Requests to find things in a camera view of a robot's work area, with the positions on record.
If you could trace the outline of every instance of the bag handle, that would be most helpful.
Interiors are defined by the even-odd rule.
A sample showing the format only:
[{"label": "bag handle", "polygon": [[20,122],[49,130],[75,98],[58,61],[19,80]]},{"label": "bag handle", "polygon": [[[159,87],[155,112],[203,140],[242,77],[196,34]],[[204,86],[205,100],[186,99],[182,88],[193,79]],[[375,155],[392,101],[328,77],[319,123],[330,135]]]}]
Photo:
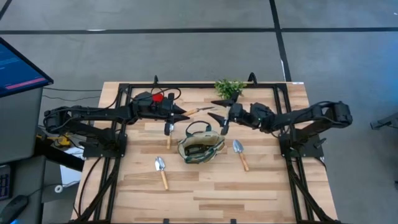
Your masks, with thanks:
[{"label": "bag handle", "polygon": [[195,133],[200,133],[200,132],[202,132],[202,131],[197,131],[197,132],[195,132],[195,133],[189,133],[188,132],[188,128],[191,126],[191,125],[193,125],[193,124],[196,124],[196,123],[205,123],[205,124],[207,124],[207,126],[206,126],[206,131],[211,131],[211,125],[209,124],[209,123],[207,123],[206,121],[194,121],[194,122],[192,122],[192,123],[190,123],[189,124],[189,126],[186,128],[186,130],[185,130],[185,134],[187,135],[187,137],[191,137],[193,134],[195,134]]}]

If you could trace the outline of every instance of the keyboard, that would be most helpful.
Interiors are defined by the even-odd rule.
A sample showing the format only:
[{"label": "keyboard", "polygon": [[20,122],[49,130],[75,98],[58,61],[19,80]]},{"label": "keyboard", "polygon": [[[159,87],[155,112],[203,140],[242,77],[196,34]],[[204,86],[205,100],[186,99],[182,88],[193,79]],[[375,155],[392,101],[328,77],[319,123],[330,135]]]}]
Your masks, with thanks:
[{"label": "keyboard", "polygon": [[0,166],[0,200],[11,198],[11,167]]}]

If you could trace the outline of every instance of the small shovel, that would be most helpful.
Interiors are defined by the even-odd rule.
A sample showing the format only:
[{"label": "small shovel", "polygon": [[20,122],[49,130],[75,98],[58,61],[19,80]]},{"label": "small shovel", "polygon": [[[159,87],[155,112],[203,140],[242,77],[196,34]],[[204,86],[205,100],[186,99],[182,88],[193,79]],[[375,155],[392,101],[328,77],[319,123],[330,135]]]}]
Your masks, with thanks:
[{"label": "small shovel", "polygon": [[162,174],[164,189],[169,190],[169,184],[167,183],[166,173],[164,172],[166,165],[164,164],[163,159],[160,158],[159,156],[156,157],[156,159],[155,159],[155,168],[157,171],[160,171],[160,173]]},{"label": "small shovel", "polygon": [[243,154],[243,146],[242,144],[238,141],[238,140],[234,140],[232,143],[232,146],[234,148],[234,151],[236,153],[239,154],[239,157],[241,158],[243,167],[244,167],[244,171],[249,171],[249,166],[248,166],[248,162],[246,162],[246,158]]}]

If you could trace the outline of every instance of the wooden plank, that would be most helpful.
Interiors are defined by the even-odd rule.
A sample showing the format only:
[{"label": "wooden plank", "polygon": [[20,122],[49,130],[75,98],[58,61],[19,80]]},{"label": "wooden plank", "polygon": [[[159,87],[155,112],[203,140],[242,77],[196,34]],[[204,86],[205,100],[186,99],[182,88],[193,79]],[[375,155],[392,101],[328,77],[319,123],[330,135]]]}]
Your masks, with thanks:
[{"label": "wooden plank", "polygon": [[[108,106],[113,102],[118,85],[118,82],[104,84],[99,106]],[[304,85],[287,83],[287,87],[292,109],[306,108],[308,99]],[[132,96],[143,91],[150,89],[135,88]],[[176,104],[186,110],[214,106],[209,111],[220,115],[226,113],[224,107],[210,103],[218,99],[212,88],[182,88],[181,91]],[[245,89],[243,95],[238,103],[242,103],[245,110],[250,109],[250,103],[259,102],[276,111],[274,94],[270,89]],[[211,123],[215,131],[221,130],[217,122],[207,116],[209,111],[201,111],[192,115],[190,120],[177,123],[171,149],[166,149],[163,121],[143,119],[127,127],[128,147],[121,161],[112,222],[160,223],[164,218],[169,218],[172,223],[228,223],[231,218],[239,223],[295,221],[285,160],[280,155],[278,140],[270,134],[231,123],[221,154],[206,164],[184,163],[177,153],[177,141],[185,137],[185,129],[192,121],[204,120]],[[99,128],[107,128],[110,124],[95,123]],[[193,126],[191,131],[201,131],[204,127]],[[249,172],[243,170],[239,156],[233,151],[234,139],[240,140],[244,146]],[[160,173],[155,170],[156,156],[161,156],[166,163],[169,191],[164,190]],[[85,162],[82,180],[94,161],[88,159]],[[325,168],[315,159],[304,159],[303,163],[311,194],[329,216],[337,218]],[[98,191],[102,165],[103,159],[87,183],[83,209]],[[302,195],[299,195],[305,217]],[[101,217],[104,217],[107,202],[105,196]]]}]

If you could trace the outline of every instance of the red object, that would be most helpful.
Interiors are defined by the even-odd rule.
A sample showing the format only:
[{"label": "red object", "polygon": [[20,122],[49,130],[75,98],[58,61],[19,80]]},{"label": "red object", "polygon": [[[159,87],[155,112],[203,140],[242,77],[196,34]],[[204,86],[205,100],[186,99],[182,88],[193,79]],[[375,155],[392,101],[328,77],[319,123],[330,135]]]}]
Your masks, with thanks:
[{"label": "red object", "polygon": [[160,103],[160,102],[163,101],[163,95],[160,94],[160,93],[154,94],[154,95],[152,95],[152,99],[153,99],[155,102]]}]

